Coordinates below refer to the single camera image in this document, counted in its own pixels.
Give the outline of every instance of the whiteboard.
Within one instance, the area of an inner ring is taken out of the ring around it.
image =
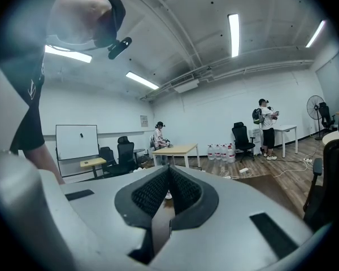
[[[59,160],[99,155],[96,125],[56,125],[55,136]]]

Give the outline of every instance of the chair armrest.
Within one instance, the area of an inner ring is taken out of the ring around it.
[[[323,161],[320,158],[314,160],[314,164],[312,166],[312,173],[314,176],[321,176],[323,172]]]

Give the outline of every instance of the black shirt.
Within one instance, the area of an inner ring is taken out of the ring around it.
[[[29,106],[11,145],[14,152],[44,144],[39,99],[44,83],[46,29],[54,2],[15,0],[0,22],[0,68]]]

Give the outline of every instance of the wooden desk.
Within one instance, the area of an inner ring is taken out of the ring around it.
[[[285,157],[285,133],[293,129],[295,131],[295,153],[298,153],[298,137],[296,134],[296,125],[274,125],[274,131],[281,132],[282,157]]]
[[[328,133],[323,137],[323,144],[326,145],[328,142],[334,141],[335,139],[339,139],[339,131]]]
[[[166,148],[161,148],[160,150],[153,151],[153,160],[154,160],[154,165],[157,165],[157,160],[156,156],[157,155],[162,155],[162,156],[172,156],[173,158],[173,163],[175,162],[175,156],[184,156],[185,157],[185,165],[187,168],[189,168],[189,163],[188,163],[188,153],[196,148],[197,152],[197,163],[198,166],[200,167],[199,163],[199,155],[198,155],[198,146],[196,143],[191,143],[190,145],[184,145],[184,146],[174,146],[174,147],[166,147]]]
[[[96,159],[92,159],[92,160],[82,160],[80,162],[80,167],[81,168],[85,168],[85,167],[92,167],[93,169],[93,173],[94,173],[94,177],[98,178],[97,176],[97,171],[95,170],[95,166],[96,165],[101,165],[106,163],[107,161],[103,158],[96,158]]]

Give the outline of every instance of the fluorescent ceiling light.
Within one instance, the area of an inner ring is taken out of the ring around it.
[[[142,78],[138,75],[135,75],[133,72],[128,72],[126,76],[135,80],[135,81],[140,82],[141,84],[148,86],[149,88],[152,88],[152,89],[158,88],[158,86],[154,85],[152,82],[149,82],[149,81],[145,80],[144,78]]]
[[[317,36],[319,35],[321,29],[323,28],[325,24],[325,20],[323,20],[322,22],[320,22],[317,30],[315,31],[314,35],[311,37],[309,43],[306,45],[306,47],[310,47],[312,45],[312,43],[314,42],[314,40],[317,38]]]
[[[228,22],[231,30],[231,56],[238,55],[240,48],[240,24],[238,22],[238,14],[228,15]]]
[[[45,52],[46,53],[52,53],[52,54],[57,54],[57,55],[61,55],[61,56],[65,56],[65,57],[70,57],[70,58],[74,58],[77,60],[81,60],[83,62],[87,62],[90,63],[90,61],[92,60],[92,57],[90,55],[86,55],[83,53],[79,53],[79,52],[71,52],[69,51],[69,49],[65,49],[65,48],[61,48],[61,47],[55,47],[57,49],[54,49],[48,45],[45,45]]]

